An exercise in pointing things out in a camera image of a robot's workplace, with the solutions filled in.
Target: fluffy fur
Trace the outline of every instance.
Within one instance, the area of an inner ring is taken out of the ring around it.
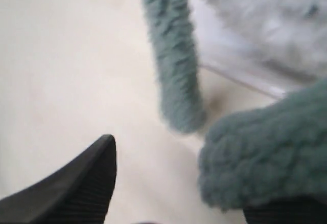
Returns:
[[[296,72],[327,75],[327,0],[207,0],[226,25]]]
[[[188,0],[143,0],[154,49],[161,111],[170,126],[194,132],[205,123]]]
[[[237,209],[327,194],[327,79],[267,108],[220,119],[199,163],[202,198]]]

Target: teal fuzzy strap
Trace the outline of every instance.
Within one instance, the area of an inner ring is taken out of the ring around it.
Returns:
[[[327,79],[220,119],[200,155],[203,200],[222,209],[327,196]]]
[[[188,0],[143,0],[161,87],[161,110],[184,133],[205,123]]]

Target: white fur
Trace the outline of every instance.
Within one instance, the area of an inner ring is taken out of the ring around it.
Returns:
[[[327,0],[207,1],[228,26],[281,65],[327,76]]]

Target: white floor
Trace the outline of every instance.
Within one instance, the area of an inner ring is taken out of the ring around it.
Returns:
[[[107,223],[243,224],[204,205],[202,135],[169,131],[139,0],[0,0],[0,197],[116,137],[119,174]],[[272,100],[206,71],[219,116]]]

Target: floor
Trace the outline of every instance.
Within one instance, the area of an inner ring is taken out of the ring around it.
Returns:
[[[0,14],[0,197],[111,133],[119,174],[106,223],[244,223],[200,200],[203,135],[159,116],[139,0],[0,0]],[[216,116],[272,102],[205,70],[201,85]]]

